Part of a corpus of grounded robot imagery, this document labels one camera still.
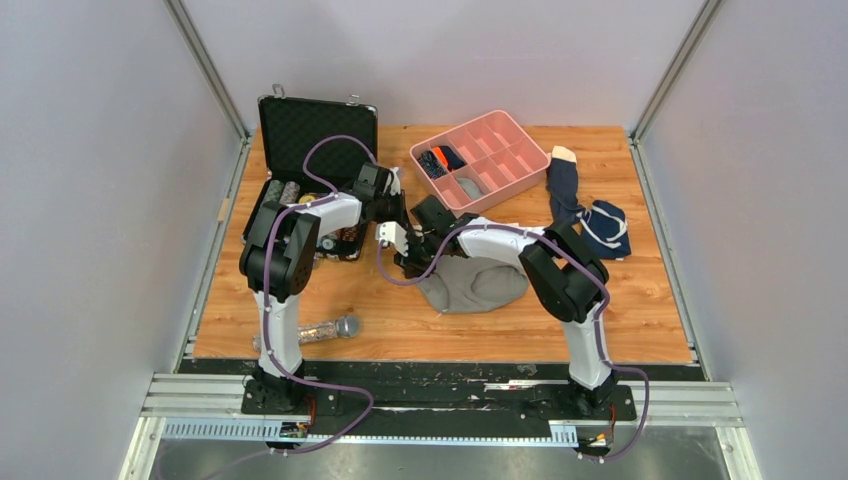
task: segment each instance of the microphone head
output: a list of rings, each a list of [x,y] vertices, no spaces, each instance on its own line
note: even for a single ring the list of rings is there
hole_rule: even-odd
[[[359,319],[354,315],[345,315],[336,320],[336,332],[343,338],[359,335]]]

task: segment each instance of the wooden table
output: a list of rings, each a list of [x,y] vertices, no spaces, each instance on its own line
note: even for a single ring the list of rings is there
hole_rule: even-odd
[[[407,207],[425,195],[409,157],[413,144],[449,127],[380,127],[377,158],[406,171]],[[617,362],[689,363],[691,357],[672,297],[645,199],[624,131],[618,127],[526,127],[545,151],[563,145],[577,153],[578,197],[583,205],[604,199],[627,214],[633,254],[608,261],[612,303],[606,315],[607,345]],[[248,158],[233,217],[203,312],[196,357],[256,358],[252,343],[259,331],[256,304],[239,274],[241,232],[267,172],[261,134]],[[522,225],[549,225],[544,182],[486,211],[487,218]],[[373,235],[373,226],[369,235]],[[385,255],[390,274],[400,269]],[[488,314],[440,315],[417,287],[386,282],[375,268],[375,242],[359,261],[324,261],[302,294],[300,322],[310,324],[346,313],[359,316],[362,332],[353,339],[306,345],[307,358],[560,362],[568,360],[562,328],[539,304],[533,289],[518,301]]]

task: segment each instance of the white wall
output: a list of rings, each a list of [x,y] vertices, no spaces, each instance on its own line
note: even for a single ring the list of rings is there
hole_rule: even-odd
[[[638,120],[702,0],[185,0],[241,116],[288,95],[376,105],[380,123]]]
[[[161,1],[0,5],[0,478],[115,478],[237,139]]]
[[[645,142],[768,480],[845,478],[848,3],[728,1]]]

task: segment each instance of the gray cloth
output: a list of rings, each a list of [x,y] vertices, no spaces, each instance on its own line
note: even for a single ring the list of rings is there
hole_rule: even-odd
[[[478,198],[483,196],[483,192],[480,190],[480,187],[474,183],[474,180],[465,177],[456,177],[456,183],[465,190],[465,194],[468,195],[468,198],[473,202]]]
[[[438,312],[480,313],[518,300],[529,282],[521,270],[498,260],[444,256],[417,285]]]

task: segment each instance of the pink organizer box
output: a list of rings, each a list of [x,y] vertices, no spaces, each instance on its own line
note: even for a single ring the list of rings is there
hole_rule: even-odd
[[[453,148],[467,164],[435,180],[418,157],[440,145]],[[503,110],[495,110],[409,149],[415,173],[427,189],[457,216],[481,213],[539,183],[551,159]],[[456,181],[471,179],[483,193],[472,201]]]

